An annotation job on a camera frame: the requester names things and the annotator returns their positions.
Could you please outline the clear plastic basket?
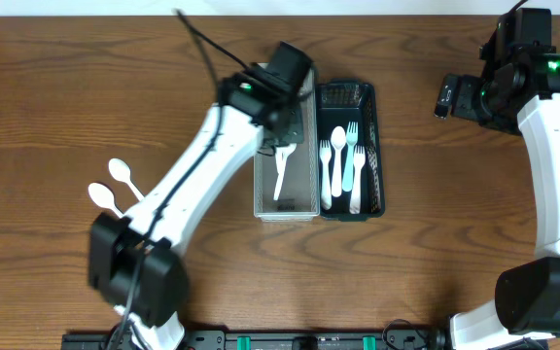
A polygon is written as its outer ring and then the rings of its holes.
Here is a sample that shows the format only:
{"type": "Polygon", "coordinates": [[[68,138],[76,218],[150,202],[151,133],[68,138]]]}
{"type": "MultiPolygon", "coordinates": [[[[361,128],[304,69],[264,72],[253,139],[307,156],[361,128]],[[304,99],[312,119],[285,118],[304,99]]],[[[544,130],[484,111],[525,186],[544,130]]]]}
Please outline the clear plastic basket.
{"type": "Polygon", "coordinates": [[[264,222],[310,221],[320,213],[316,98],[318,72],[312,68],[300,93],[304,141],[288,157],[282,189],[273,200],[277,179],[275,152],[267,151],[254,158],[254,216],[264,222]]]}

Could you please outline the black plastic basket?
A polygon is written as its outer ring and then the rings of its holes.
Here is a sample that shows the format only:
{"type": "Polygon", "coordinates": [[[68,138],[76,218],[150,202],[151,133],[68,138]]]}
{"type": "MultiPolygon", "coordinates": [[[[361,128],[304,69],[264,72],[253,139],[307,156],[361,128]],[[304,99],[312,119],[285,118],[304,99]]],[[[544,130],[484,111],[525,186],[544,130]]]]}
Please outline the black plastic basket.
{"type": "MultiPolygon", "coordinates": [[[[359,81],[335,81],[318,85],[316,87],[316,107],[317,155],[319,157],[321,140],[328,140],[332,150],[329,164],[331,189],[334,161],[334,149],[331,144],[333,130],[337,126],[342,126],[346,133],[348,124],[357,122],[358,142],[355,148],[363,146],[366,151],[366,162],[362,168],[361,179],[361,212],[359,214],[349,213],[351,190],[350,192],[342,191],[339,197],[332,197],[330,210],[324,210],[321,205],[321,216],[340,221],[365,221],[371,217],[381,216],[385,212],[385,199],[374,87],[359,81]]],[[[341,154],[342,176],[346,155],[347,145],[341,154]]]]}

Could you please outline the translucent plastic spoon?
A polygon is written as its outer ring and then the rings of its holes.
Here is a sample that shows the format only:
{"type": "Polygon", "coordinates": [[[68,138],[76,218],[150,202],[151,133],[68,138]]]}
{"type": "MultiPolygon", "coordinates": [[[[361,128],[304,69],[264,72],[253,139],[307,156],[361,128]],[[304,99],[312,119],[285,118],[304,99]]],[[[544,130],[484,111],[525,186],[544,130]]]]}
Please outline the translucent plastic spoon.
{"type": "MultiPolygon", "coordinates": [[[[288,160],[288,157],[295,151],[295,149],[297,147],[296,143],[291,143],[289,145],[291,146],[291,150],[289,152],[287,152],[287,160],[288,160]]],[[[280,194],[281,189],[282,189],[284,175],[285,175],[285,171],[284,171],[283,174],[278,174],[277,175],[275,189],[274,189],[274,196],[273,196],[274,201],[277,201],[279,199],[279,194],[280,194]]]]}

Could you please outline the teal plastic fork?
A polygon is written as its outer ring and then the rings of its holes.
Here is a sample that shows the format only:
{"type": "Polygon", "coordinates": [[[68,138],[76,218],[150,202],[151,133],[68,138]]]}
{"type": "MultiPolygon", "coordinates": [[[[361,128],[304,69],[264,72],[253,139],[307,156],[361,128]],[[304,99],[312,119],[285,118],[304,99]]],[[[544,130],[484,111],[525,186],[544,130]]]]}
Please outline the teal plastic fork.
{"type": "Polygon", "coordinates": [[[342,190],[350,192],[353,187],[354,148],[358,142],[358,123],[350,122],[346,130],[347,155],[342,176],[342,190]]]}

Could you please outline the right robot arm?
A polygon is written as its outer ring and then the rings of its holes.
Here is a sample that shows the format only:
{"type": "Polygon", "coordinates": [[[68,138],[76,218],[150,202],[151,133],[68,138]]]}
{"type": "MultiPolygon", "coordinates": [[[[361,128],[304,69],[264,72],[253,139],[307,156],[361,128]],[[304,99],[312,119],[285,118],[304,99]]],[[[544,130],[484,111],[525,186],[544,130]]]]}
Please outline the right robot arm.
{"type": "Polygon", "coordinates": [[[560,337],[560,54],[524,52],[491,79],[448,74],[435,114],[522,136],[537,209],[534,260],[503,272],[492,300],[451,317],[451,348],[504,349],[560,337]]]}

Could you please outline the white plastic fork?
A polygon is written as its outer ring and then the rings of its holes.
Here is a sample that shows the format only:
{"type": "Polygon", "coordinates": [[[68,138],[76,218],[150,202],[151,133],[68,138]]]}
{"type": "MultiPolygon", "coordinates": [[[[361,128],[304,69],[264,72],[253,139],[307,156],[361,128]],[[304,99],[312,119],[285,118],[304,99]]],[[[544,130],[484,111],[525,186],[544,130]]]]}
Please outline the white plastic fork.
{"type": "Polygon", "coordinates": [[[319,157],[322,165],[321,205],[324,210],[330,210],[332,207],[332,190],[329,164],[332,158],[332,150],[328,140],[320,141],[319,157]]]}
{"type": "Polygon", "coordinates": [[[362,168],[366,162],[366,151],[363,146],[357,146],[354,152],[354,184],[350,196],[349,213],[359,214],[361,212],[361,179],[362,168]]]}

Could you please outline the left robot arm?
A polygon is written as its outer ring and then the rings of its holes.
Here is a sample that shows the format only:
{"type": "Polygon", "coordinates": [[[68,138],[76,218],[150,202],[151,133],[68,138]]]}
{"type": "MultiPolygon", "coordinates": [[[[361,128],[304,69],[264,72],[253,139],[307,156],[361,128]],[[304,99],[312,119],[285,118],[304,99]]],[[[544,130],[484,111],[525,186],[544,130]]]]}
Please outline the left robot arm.
{"type": "Polygon", "coordinates": [[[101,183],[87,187],[103,208],[89,231],[88,283],[122,317],[108,339],[116,348],[125,332],[141,349],[175,349],[185,331],[178,311],[189,293],[183,262],[201,218],[232,175],[264,139],[290,135],[299,106],[265,98],[251,87],[223,92],[191,144],[148,193],[126,211],[101,183]]]}

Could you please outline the white plastic spoon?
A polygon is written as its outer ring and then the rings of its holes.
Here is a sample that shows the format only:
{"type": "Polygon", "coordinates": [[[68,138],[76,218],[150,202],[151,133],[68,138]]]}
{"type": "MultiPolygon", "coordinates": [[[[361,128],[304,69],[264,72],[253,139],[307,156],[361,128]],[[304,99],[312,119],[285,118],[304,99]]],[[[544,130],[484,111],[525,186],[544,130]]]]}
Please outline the white plastic spoon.
{"type": "Polygon", "coordinates": [[[286,168],[287,152],[291,150],[291,146],[277,147],[275,150],[276,170],[278,174],[283,174],[286,168]]]}
{"type": "Polygon", "coordinates": [[[131,170],[126,162],[119,158],[111,158],[108,162],[110,175],[119,182],[125,183],[132,191],[138,201],[144,199],[145,195],[137,188],[131,179],[131,170]]]}
{"type": "Polygon", "coordinates": [[[106,185],[90,183],[87,186],[87,193],[98,207],[111,210],[119,218],[123,216],[123,212],[116,205],[114,193],[106,185]]]}

